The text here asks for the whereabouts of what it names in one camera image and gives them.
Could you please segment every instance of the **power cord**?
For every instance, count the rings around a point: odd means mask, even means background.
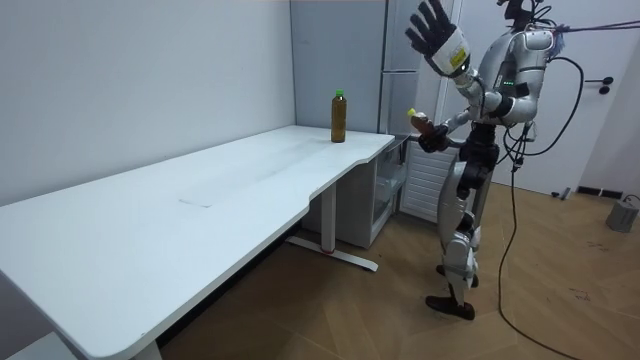
[[[510,192],[511,192],[511,206],[512,206],[512,214],[513,214],[513,232],[511,233],[511,238],[509,239],[509,243],[507,244],[507,248],[505,249],[504,254],[502,255],[502,259],[500,260],[500,267],[498,269],[498,312],[500,313],[500,317],[502,317],[502,320],[504,320],[505,323],[507,323],[507,325],[509,325],[515,332],[517,332],[518,334],[520,334],[521,336],[525,337],[526,339],[530,340],[531,342],[535,343],[536,345],[543,347],[555,354],[558,354],[560,356],[566,357],[568,359],[572,359],[572,360],[581,360],[580,358],[577,358],[575,356],[569,355],[567,353],[564,353],[560,350],[554,349],[553,347],[546,345],[536,339],[534,339],[532,336],[527,335],[526,333],[524,333],[522,330],[518,329],[504,314],[504,310],[502,309],[502,269],[504,268],[504,263],[505,260],[507,259],[507,256],[509,255],[509,251],[511,250],[511,246],[513,245],[513,241],[516,237],[516,234],[518,233],[518,215],[517,215],[517,206],[516,206],[516,195],[515,195],[515,174],[516,172],[522,167],[522,165],[524,164],[524,158],[526,156],[538,156],[538,155],[542,155],[546,152],[548,152],[549,150],[551,150],[560,140],[560,138],[562,137],[562,135],[564,134],[565,130],[567,129],[567,127],[569,126],[569,124],[571,123],[571,120],[573,120],[573,117],[575,116],[575,113],[578,109],[578,106],[580,104],[580,100],[582,98],[582,89],[583,89],[583,84],[584,84],[584,71],[582,70],[582,67],[580,67],[580,65],[578,65],[578,63],[576,63],[575,61],[569,59],[569,58],[564,58],[564,57],[556,57],[553,58],[551,61],[553,60],[564,60],[567,61],[571,64],[573,64],[580,72],[580,90],[578,91],[578,97],[576,99],[576,103],[573,107],[573,110],[571,111],[571,115],[569,116],[569,119],[567,120],[567,122],[565,123],[565,125],[563,126],[562,130],[560,131],[560,133],[558,134],[558,136],[556,137],[556,139],[551,143],[551,145],[549,145],[545,150],[540,151],[540,152],[536,152],[536,153],[531,153],[531,154],[527,154],[527,134],[526,134],[526,130],[523,130],[522,134],[520,135],[519,138],[514,138],[511,135],[511,128],[505,126],[506,130],[504,133],[504,136],[502,138],[502,142],[506,151],[506,154],[502,157],[502,159],[500,159],[500,161],[498,161],[498,164],[500,164],[501,162],[503,162],[507,157],[513,162],[513,167],[511,169],[511,185],[510,185]],[[508,146],[507,144],[507,137],[513,139],[515,141],[515,143],[512,146]],[[629,199],[630,197],[635,197],[638,198],[635,195],[628,195],[627,198],[625,198],[625,201],[627,201],[627,199]]]
[[[544,149],[542,151],[538,151],[538,152],[531,153],[531,154],[525,154],[527,156],[542,155],[542,154],[548,152],[549,150],[551,150],[558,143],[558,140],[560,140],[560,138],[562,137],[564,132],[569,127],[569,124],[573,120],[574,116],[576,115],[576,112],[578,111],[578,107],[580,106],[580,101],[582,100],[582,90],[584,89],[584,70],[582,69],[582,67],[577,62],[575,62],[575,61],[573,61],[573,60],[571,60],[571,59],[569,59],[567,57],[563,57],[563,56],[554,57],[553,59],[549,60],[549,62],[551,63],[551,62],[556,61],[556,60],[566,61],[566,62],[572,64],[573,66],[575,66],[576,69],[578,69],[578,71],[580,72],[580,88],[578,89],[578,96],[576,98],[575,104],[573,105],[573,110],[571,110],[571,115],[569,116],[569,119],[567,119],[567,122],[564,124],[564,126],[562,127],[562,130],[560,130],[560,133],[558,134],[558,136],[556,136],[555,140],[553,140],[551,145],[549,145],[546,149]]]
[[[500,268],[498,269],[498,311],[500,312],[500,316],[502,317],[502,320],[504,320],[507,325],[509,325],[515,332],[517,332],[518,334],[522,335],[523,337],[527,338],[528,340],[532,341],[533,343],[537,344],[538,346],[541,346],[551,352],[554,352],[558,355],[564,356],[568,359],[572,359],[572,360],[581,360],[580,358],[577,358],[575,356],[571,356],[567,353],[564,353],[560,350],[556,350],[554,348],[552,348],[549,345],[546,345],[536,339],[534,339],[533,337],[525,334],[522,330],[518,329],[515,325],[513,325],[513,323],[511,323],[511,321],[509,321],[509,319],[507,319],[507,317],[504,315],[504,311],[502,310],[502,268],[504,266],[504,262],[507,258],[507,255],[509,254],[509,250],[511,250],[511,245],[513,245],[513,240],[516,237],[516,234],[518,232],[518,215],[517,215],[517,208],[516,208],[516,194],[515,194],[515,175],[516,175],[516,171],[517,169],[514,166],[514,169],[511,171],[511,206],[512,206],[512,210],[513,210],[513,232],[511,233],[511,239],[509,240],[509,243],[507,244],[507,248],[504,251],[504,255],[502,255],[502,260],[500,260]]]
[[[640,197],[633,195],[633,194],[629,194],[627,196],[625,196],[624,200],[622,200],[622,202],[629,202],[629,199],[634,198],[638,201],[640,201]]]

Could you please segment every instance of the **plastic bottle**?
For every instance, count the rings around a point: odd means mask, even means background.
[[[331,101],[331,141],[341,143],[347,132],[347,99],[342,89],[336,90],[336,97]]]
[[[433,123],[424,113],[418,113],[415,109],[409,109],[407,115],[411,118],[411,125],[413,125],[420,134],[428,135],[433,132]]]

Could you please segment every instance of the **black cable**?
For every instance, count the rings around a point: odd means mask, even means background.
[[[627,195],[622,201],[627,202],[629,201],[630,198],[635,198],[636,200],[640,201],[640,197],[637,197],[636,195],[633,195],[633,194]]]
[[[511,245],[513,245],[513,240],[516,237],[516,234],[518,232],[518,215],[517,215],[517,208],[516,208],[516,194],[515,194],[515,176],[516,176],[516,168],[514,167],[514,169],[512,169],[511,171],[511,206],[512,206],[512,213],[513,213],[513,232],[511,233],[511,239],[509,240],[509,243],[507,244],[507,248],[504,251],[504,254],[502,255],[502,260],[500,260],[500,267],[498,269],[498,312],[500,313],[500,316],[502,317],[502,320],[504,320],[504,322],[507,323],[507,325],[509,325],[515,332],[517,332],[518,334],[522,335],[523,337],[527,338],[528,340],[530,340],[531,342],[537,344],[538,346],[541,346],[551,352],[554,352],[560,356],[564,356],[568,359],[572,359],[572,360],[581,360],[580,358],[571,356],[569,354],[566,354],[562,351],[556,350],[554,348],[552,348],[551,346],[548,346],[546,344],[541,343],[540,341],[534,339],[533,337],[525,334],[522,330],[518,329],[515,325],[513,325],[511,323],[511,321],[509,321],[509,319],[507,319],[507,317],[504,315],[504,311],[502,310],[502,268],[504,267],[504,262],[507,258],[507,255],[509,254],[509,250],[511,250]]]
[[[580,72],[580,88],[578,90],[578,96],[576,98],[576,103],[573,106],[573,110],[571,110],[571,115],[569,116],[569,119],[567,119],[567,122],[564,124],[564,126],[562,127],[562,130],[560,130],[560,133],[555,138],[555,140],[553,140],[551,145],[549,145],[546,149],[544,149],[542,151],[538,151],[538,152],[531,153],[531,154],[525,154],[527,156],[542,155],[542,154],[546,153],[547,151],[551,150],[558,143],[558,140],[560,140],[560,138],[564,134],[565,130],[567,130],[567,128],[569,127],[569,124],[573,120],[573,117],[576,115],[576,111],[578,111],[578,106],[580,106],[580,100],[582,100],[582,90],[584,89],[584,70],[582,69],[582,67],[577,62],[575,62],[575,61],[573,61],[573,60],[571,60],[571,59],[569,59],[567,57],[563,57],[563,56],[554,57],[549,62],[553,62],[553,61],[556,61],[556,60],[566,61],[566,62],[572,64],[573,66],[575,66],[576,69],[578,69],[578,71]]]

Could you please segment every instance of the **brown liquid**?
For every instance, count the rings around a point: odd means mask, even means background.
[[[344,142],[347,132],[347,99],[336,96],[331,101],[331,141]]]

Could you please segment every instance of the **white door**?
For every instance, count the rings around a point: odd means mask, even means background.
[[[505,26],[510,22],[503,18],[504,7],[492,5],[493,2],[458,1],[462,3],[459,26],[472,47],[472,63],[478,66],[486,49],[505,32]],[[640,18],[638,0],[618,0],[615,6],[607,6],[601,0],[547,0],[542,3],[544,5],[553,7],[547,18],[572,27]],[[567,46],[561,56],[578,62],[587,79],[611,76],[615,82],[611,86],[611,92],[604,96],[598,92],[601,84],[585,84],[578,112],[562,139],[548,153],[525,160],[516,177],[517,187],[545,194],[562,192],[567,187],[576,189],[639,38],[640,30],[565,35]],[[549,65],[536,118],[538,139],[535,143],[528,144],[528,153],[545,149],[555,139],[569,117],[578,86],[579,74],[572,65],[562,61],[554,61]],[[440,101],[438,113],[441,115],[436,120],[442,121],[467,106],[465,99],[454,87],[448,85],[445,96]],[[513,132],[519,134],[520,128]],[[459,129],[453,136],[466,138],[468,133],[467,126]],[[501,156],[505,153],[502,134],[504,131],[499,130],[496,139],[501,147]],[[511,164],[505,161],[496,168],[493,181],[509,184],[510,171]]]

